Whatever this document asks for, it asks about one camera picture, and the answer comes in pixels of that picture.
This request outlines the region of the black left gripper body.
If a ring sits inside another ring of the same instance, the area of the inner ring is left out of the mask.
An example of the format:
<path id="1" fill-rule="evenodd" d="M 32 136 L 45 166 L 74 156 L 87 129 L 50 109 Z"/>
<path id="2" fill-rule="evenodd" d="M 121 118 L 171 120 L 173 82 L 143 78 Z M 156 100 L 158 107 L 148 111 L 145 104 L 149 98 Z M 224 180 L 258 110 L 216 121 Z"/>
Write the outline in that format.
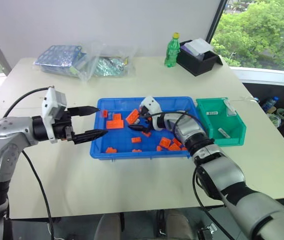
<path id="1" fill-rule="evenodd" d="M 63 112 L 60 119 L 55 120 L 55 123 L 53 124 L 53 131 L 55 138 L 58 140 L 67 140 L 72 141 L 73 140 L 73 126 L 71 121 L 71 114 L 67 110 Z"/>

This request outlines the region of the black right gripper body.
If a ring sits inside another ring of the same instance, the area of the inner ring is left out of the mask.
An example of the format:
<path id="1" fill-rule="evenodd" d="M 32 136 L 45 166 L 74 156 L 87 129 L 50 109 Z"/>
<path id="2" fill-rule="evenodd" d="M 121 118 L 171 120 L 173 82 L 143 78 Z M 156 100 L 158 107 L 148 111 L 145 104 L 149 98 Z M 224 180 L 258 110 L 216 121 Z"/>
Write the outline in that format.
<path id="1" fill-rule="evenodd" d="M 148 123 L 150 130 L 154 130 L 154 118 L 151 115 L 155 113 L 155 110 L 152 108 L 147 108 L 146 106 L 143 107 L 145 107 L 145 116 L 143 118 Z"/>

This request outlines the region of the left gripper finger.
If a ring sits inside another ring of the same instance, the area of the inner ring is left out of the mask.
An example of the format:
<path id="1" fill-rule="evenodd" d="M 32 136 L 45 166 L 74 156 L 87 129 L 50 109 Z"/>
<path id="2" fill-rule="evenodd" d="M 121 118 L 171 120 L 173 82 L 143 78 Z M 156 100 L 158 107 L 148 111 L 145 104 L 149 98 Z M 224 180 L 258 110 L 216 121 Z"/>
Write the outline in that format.
<path id="1" fill-rule="evenodd" d="M 70 116 L 89 116 L 99 111 L 99 108 L 93 106 L 78 106 L 68 108 Z"/>
<path id="2" fill-rule="evenodd" d="M 74 142 L 75 145 L 86 143 L 86 142 L 91 142 L 91 141 L 94 141 L 104 136 L 107 133 L 108 131 L 104 129 L 88 130 L 81 134 L 72 133 L 72 141 Z"/>

